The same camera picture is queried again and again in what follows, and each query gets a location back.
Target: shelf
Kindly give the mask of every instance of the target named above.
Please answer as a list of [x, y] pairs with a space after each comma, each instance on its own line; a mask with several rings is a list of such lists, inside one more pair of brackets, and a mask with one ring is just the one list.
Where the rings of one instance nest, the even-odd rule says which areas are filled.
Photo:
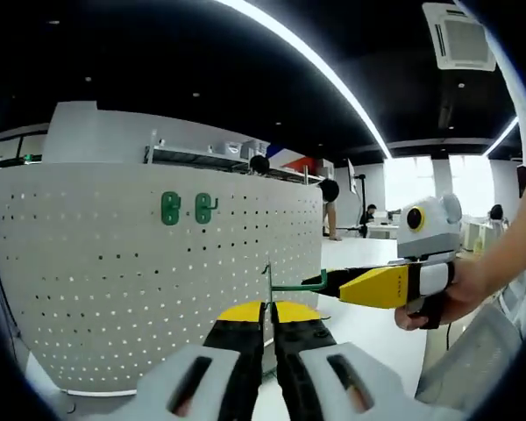
[[[149, 147], [145, 150], [145, 163], [148, 162]], [[152, 164], [182, 165], [185, 167], [207, 168], [231, 173], [249, 173], [249, 161], [234, 158], [221, 153], [192, 151], [179, 147], [155, 146]], [[269, 178], [276, 178], [285, 182], [304, 182], [304, 174], [286, 168], [270, 168]], [[308, 182], [314, 184], [323, 177], [308, 175]]]

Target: white curved wall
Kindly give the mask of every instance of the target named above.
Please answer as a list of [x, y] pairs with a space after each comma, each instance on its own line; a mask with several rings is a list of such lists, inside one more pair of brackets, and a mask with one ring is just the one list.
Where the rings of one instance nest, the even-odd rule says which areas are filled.
[[253, 137], [177, 118], [98, 110], [95, 102], [58, 103], [43, 151], [44, 162], [142, 162], [155, 139], [168, 146], [206, 151], [225, 141]]

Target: black ceiling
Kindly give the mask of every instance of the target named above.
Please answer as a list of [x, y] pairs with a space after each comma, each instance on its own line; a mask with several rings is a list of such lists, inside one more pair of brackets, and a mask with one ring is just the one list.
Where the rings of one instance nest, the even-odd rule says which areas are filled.
[[[495, 138], [515, 115], [498, 68], [438, 70], [421, 1], [251, 3], [330, 64], [388, 143]], [[9, 28], [0, 31], [0, 131], [49, 121], [58, 101], [97, 100], [101, 109], [214, 125], [335, 162], [382, 159], [355, 111], [293, 47], [213, 0], [56, 5], [19, 13]], [[444, 107], [451, 118], [441, 127]], [[517, 130], [507, 144], [493, 157], [520, 153]], [[393, 155], [485, 148], [443, 142]]]

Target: white pegboard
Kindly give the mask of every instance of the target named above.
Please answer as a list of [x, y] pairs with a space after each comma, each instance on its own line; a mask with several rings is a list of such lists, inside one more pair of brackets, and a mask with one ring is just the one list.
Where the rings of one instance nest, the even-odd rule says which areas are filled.
[[[165, 191], [181, 197], [177, 225], [160, 220]], [[195, 221], [201, 192], [219, 199], [206, 225]], [[103, 163], [0, 170], [4, 289], [62, 389], [135, 389], [180, 346], [202, 343], [223, 310], [266, 301], [267, 260], [275, 283], [318, 274], [321, 222], [318, 188], [260, 177]]]

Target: air conditioner unit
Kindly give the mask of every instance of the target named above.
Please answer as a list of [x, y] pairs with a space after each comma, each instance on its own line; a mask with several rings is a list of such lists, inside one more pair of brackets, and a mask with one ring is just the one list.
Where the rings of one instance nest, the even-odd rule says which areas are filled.
[[485, 29], [452, 4], [425, 3], [438, 68], [493, 72], [495, 59], [485, 38]]

